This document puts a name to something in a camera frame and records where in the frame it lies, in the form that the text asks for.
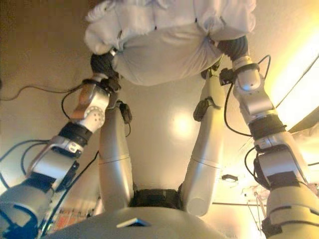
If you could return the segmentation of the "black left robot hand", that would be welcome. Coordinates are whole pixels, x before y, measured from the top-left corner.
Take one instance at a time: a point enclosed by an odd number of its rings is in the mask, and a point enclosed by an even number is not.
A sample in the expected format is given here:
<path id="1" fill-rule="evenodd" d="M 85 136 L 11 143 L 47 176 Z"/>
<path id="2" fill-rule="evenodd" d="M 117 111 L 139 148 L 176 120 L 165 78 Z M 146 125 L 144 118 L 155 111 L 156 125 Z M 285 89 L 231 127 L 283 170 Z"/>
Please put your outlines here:
<path id="1" fill-rule="evenodd" d="M 101 55 L 92 54 L 90 59 L 90 66 L 93 74 L 99 75 L 104 79 L 118 78 L 119 73 L 116 72 L 112 66 L 115 55 L 116 51 L 114 51 L 113 49 Z"/>

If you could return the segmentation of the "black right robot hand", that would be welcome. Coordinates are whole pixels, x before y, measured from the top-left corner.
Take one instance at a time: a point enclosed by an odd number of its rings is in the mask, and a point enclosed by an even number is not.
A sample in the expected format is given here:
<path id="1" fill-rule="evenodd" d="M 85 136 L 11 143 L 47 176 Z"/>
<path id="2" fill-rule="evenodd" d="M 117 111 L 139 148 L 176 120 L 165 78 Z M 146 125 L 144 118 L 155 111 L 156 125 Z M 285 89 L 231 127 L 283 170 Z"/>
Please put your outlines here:
<path id="1" fill-rule="evenodd" d="M 232 40 L 220 41 L 217 48 L 231 61 L 238 60 L 241 57 L 249 55 L 248 40 L 246 35 Z"/>

